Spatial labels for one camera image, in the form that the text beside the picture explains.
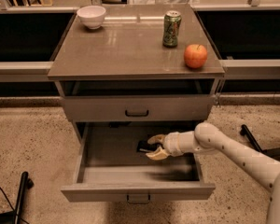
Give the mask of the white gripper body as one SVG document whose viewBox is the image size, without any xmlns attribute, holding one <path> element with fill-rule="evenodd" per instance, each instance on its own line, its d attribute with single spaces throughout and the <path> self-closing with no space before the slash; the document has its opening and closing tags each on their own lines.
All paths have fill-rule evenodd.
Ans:
<svg viewBox="0 0 280 224">
<path fill-rule="evenodd" d="M 183 152 L 179 146 L 180 133 L 168 133 L 163 141 L 163 147 L 165 151 L 173 157 L 182 156 Z"/>
</svg>

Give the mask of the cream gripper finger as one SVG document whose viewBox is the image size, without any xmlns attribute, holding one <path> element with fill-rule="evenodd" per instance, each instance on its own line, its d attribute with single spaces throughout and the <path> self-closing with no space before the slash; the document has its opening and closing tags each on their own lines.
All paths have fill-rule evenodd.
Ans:
<svg viewBox="0 0 280 224">
<path fill-rule="evenodd" d="M 166 135 L 165 134 L 157 134 L 157 135 L 154 135 L 152 137 L 150 137 L 147 142 L 150 144 L 150 145 L 153 145 L 153 144 L 163 144 L 164 143 L 164 139 L 165 139 Z"/>
<path fill-rule="evenodd" d="M 167 159 L 170 154 L 162 147 L 158 147 L 155 151 L 149 152 L 146 156 L 153 161 L 161 161 Z"/>
</svg>

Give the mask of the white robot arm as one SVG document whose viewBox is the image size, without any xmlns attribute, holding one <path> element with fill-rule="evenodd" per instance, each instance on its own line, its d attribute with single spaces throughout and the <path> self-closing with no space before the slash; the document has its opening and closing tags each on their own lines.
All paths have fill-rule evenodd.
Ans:
<svg viewBox="0 0 280 224">
<path fill-rule="evenodd" d="M 154 161 L 186 153 L 220 151 L 270 192 L 266 223 L 280 224 L 280 161 L 229 138 L 208 122 L 198 124 L 190 132 L 157 134 L 147 142 L 150 145 L 159 144 L 155 151 L 147 153 Z"/>
</svg>

